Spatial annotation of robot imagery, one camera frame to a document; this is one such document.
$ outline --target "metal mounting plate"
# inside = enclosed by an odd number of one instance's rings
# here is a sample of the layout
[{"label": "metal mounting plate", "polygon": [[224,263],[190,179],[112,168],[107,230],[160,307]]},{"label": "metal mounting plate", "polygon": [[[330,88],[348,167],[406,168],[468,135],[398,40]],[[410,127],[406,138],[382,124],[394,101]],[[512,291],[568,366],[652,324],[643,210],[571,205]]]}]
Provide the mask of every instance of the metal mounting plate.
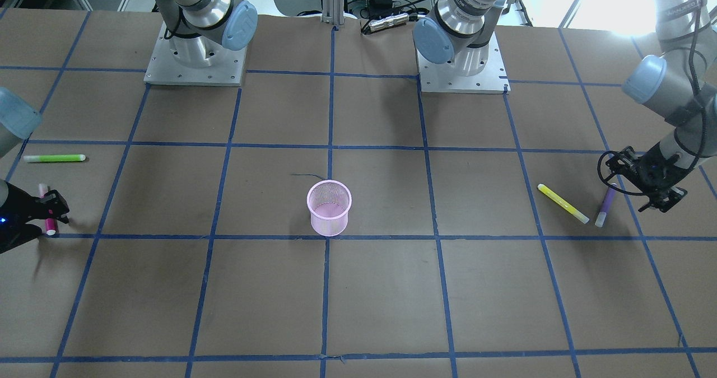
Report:
[{"label": "metal mounting plate", "polygon": [[241,86],[246,48],[236,52],[226,49],[223,60],[209,67],[187,67],[174,59],[170,43],[164,39],[164,30],[163,24],[144,74],[145,82],[155,85]]},{"label": "metal mounting plate", "polygon": [[497,46],[495,34],[491,36],[490,56],[486,67],[474,76],[457,74],[459,68],[455,63],[435,64],[429,62],[416,51],[418,68],[421,75],[423,92],[463,92],[473,94],[502,94],[505,89],[510,91],[508,75],[502,62],[500,48]]}]

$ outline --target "wire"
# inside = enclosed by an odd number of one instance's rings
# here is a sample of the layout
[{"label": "wire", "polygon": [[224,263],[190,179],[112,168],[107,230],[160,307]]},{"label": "wire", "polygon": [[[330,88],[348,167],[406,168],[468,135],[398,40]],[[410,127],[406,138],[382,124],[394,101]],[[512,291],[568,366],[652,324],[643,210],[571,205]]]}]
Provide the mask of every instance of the wire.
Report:
[{"label": "wire", "polygon": [[697,46],[697,34],[699,33],[699,29],[700,29],[700,20],[701,20],[700,17],[702,14],[702,4],[704,4],[704,2],[702,0],[700,0],[700,1],[701,1],[701,4],[699,6],[697,6],[695,13],[692,14],[692,16],[695,19],[695,30],[692,32],[692,45],[690,46],[690,56],[689,56],[689,60],[688,60],[689,65],[690,65],[690,74],[692,76],[692,80],[691,80],[692,94],[694,94],[694,96],[697,96],[697,94],[700,93],[700,82],[699,82],[699,80],[697,80],[697,72],[695,70],[695,62],[694,62],[695,48]]},{"label": "wire", "polygon": [[[420,2],[422,2],[422,1],[425,1],[425,0],[415,0],[415,1],[412,1],[412,2],[410,2],[410,3],[404,4],[404,5],[402,5],[402,6],[398,6],[398,7],[391,8],[390,10],[384,10],[384,11],[382,11],[382,13],[379,13],[379,14],[377,14],[376,16],[380,17],[380,16],[382,16],[382,15],[384,15],[384,14],[386,14],[386,13],[392,13],[392,12],[394,12],[395,10],[399,10],[399,9],[401,9],[401,8],[406,8],[406,7],[408,7],[408,6],[415,6],[416,3],[420,3]],[[366,33],[366,29],[369,28],[369,23],[370,23],[370,22],[371,22],[371,21],[367,21],[366,24],[364,24],[364,26],[362,26],[362,28],[361,28],[361,33],[362,33],[362,34],[365,34],[365,33]]]}]

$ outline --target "pink mesh cup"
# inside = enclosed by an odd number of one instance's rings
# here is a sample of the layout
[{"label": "pink mesh cup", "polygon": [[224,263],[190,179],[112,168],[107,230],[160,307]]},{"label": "pink mesh cup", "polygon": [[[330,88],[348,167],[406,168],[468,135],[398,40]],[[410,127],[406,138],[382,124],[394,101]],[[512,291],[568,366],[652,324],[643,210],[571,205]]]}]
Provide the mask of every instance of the pink mesh cup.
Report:
[{"label": "pink mesh cup", "polygon": [[309,189],[306,205],[311,212],[311,226],[324,237],[339,235],[348,224],[351,192],[346,185],[328,179]]}]

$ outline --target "green highlighter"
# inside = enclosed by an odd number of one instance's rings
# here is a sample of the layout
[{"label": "green highlighter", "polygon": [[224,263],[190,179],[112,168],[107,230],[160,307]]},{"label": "green highlighter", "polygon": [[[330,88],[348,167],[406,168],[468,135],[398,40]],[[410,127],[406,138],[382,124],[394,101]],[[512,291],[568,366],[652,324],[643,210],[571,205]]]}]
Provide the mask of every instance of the green highlighter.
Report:
[{"label": "green highlighter", "polygon": [[60,154],[56,156],[23,156],[25,162],[80,162],[84,161],[85,154]]}]

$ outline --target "brown table surface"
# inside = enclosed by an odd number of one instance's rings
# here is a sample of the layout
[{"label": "brown table surface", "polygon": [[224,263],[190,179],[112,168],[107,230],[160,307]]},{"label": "brown table surface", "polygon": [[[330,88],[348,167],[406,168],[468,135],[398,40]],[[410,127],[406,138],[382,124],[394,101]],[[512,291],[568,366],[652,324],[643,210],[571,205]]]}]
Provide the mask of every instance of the brown table surface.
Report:
[{"label": "brown table surface", "polygon": [[[594,219],[599,154],[671,131],[620,90],[654,35],[499,27],[512,92],[461,95],[420,93],[412,26],[266,16],[241,89],[150,87],[160,25],[0,11],[23,153],[88,158],[0,160],[72,220],[0,255],[0,376],[717,376],[717,161],[602,229],[536,189]],[[294,174],[351,189],[341,236]]]}]

